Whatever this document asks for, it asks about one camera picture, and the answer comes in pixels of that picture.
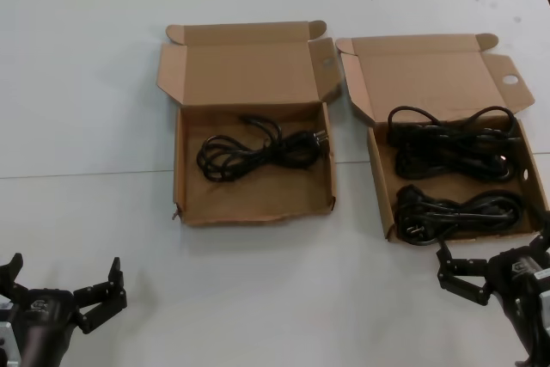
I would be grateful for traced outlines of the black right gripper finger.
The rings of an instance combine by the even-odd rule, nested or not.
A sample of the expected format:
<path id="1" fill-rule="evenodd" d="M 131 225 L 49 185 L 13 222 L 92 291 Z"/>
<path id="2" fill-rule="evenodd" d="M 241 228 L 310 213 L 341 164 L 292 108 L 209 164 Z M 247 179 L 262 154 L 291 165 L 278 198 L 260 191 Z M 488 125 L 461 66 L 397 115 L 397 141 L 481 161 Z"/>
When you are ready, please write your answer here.
<path id="1" fill-rule="evenodd" d="M 533 256 L 547 255 L 547 250 L 549 249 L 549 233 L 541 231 L 530 243 L 530 249 Z"/>
<path id="2" fill-rule="evenodd" d="M 486 306 L 493 293 L 493 288 L 486 281 L 488 260 L 456 259 L 452 256 L 445 240 L 439 240 L 438 244 L 437 278 L 441 288 L 468 301 Z M 465 280 L 465 277 L 481 278 L 484 284 L 473 284 Z"/>

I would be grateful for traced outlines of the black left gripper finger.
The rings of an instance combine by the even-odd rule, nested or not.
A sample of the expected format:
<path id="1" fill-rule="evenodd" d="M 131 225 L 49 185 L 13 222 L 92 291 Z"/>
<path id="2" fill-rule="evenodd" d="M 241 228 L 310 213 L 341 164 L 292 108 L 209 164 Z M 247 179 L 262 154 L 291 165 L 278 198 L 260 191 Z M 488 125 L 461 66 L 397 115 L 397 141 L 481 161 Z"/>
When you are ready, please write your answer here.
<path id="1" fill-rule="evenodd" d="M 8 264 L 1 266 L 0 287 L 1 296 L 8 299 L 14 299 L 18 293 L 18 284 L 16 278 L 23 267 L 23 257 L 21 253 L 14 254 Z"/>
<path id="2" fill-rule="evenodd" d="M 107 281 L 73 291 L 77 307 L 74 322 L 84 334 L 92 333 L 127 307 L 124 274 L 115 257 Z"/>

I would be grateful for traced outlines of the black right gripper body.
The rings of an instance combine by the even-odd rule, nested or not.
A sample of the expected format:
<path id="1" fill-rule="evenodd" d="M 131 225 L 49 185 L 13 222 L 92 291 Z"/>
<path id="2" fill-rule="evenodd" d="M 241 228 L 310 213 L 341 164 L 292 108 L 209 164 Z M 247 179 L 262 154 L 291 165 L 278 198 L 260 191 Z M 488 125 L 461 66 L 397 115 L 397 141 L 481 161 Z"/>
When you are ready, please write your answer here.
<path id="1" fill-rule="evenodd" d="M 498 298 L 528 359 L 518 366 L 549 365 L 549 253 L 513 248 L 490 259 L 493 294 Z"/>

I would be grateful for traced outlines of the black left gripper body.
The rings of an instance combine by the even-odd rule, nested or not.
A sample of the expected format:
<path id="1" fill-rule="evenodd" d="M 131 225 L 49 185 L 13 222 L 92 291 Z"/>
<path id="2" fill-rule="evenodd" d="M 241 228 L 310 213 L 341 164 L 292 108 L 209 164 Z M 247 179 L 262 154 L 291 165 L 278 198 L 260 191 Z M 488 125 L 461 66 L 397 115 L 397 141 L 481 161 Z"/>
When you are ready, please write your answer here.
<path id="1" fill-rule="evenodd" d="M 59 366 L 76 327 L 73 295 L 14 287 L 11 303 L 11 364 Z"/>

